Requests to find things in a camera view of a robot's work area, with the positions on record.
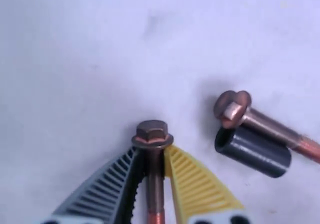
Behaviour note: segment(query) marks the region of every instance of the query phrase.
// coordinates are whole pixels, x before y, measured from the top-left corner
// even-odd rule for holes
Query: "bolt threads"
[[[301,136],[298,146],[294,148],[297,153],[304,155],[317,163],[320,163],[320,145],[315,141]]]
[[[148,224],[165,224],[165,212],[161,213],[148,213]]]

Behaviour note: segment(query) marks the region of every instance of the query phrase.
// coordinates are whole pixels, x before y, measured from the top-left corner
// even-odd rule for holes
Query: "plastic jaw pad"
[[[130,148],[76,189],[54,215],[92,217],[104,224],[130,224],[138,184],[145,176],[144,152]]]
[[[195,215],[244,209],[213,173],[186,152],[170,146],[164,158],[178,224],[187,224]]]

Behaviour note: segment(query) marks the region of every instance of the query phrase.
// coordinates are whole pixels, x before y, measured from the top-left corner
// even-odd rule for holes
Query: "hex head bolt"
[[[138,124],[132,138],[135,147],[145,149],[147,176],[148,224],[165,224],[164,198],[164,148],[174,142],[168,126],[160,120],[148,120]]]
[[[251,96],[246,91],[226,91],[215,102],[214,116],[221,120],[222,126],[226,129],[234,129],[243,124],[320,163],[318,143],[251,108],[251,101]]]

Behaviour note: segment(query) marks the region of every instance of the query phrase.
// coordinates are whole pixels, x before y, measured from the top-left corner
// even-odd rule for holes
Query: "round head bolt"
[[[132,143],[144,149],[164,148],[171,145],[173,140],[173,136],[168,133],[167,123],[161,120],[147,120],[138,124]]]
[[[245,113],[250,109],[251,101],[251,96],[246,91],[238,93],[226,91],[214,104],[214,116],[221,120],[224,128],[236,128],[243,122]]]

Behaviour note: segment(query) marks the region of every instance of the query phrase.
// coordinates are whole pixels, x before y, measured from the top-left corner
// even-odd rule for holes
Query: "slotted bolt head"
[[[224,128],[235,128],[241,124],[244,114],[251,106],[251,101],[251,96],[246,91],[238,93],[232,90],[226,91],[214,104],[214,116],[221,120]]]

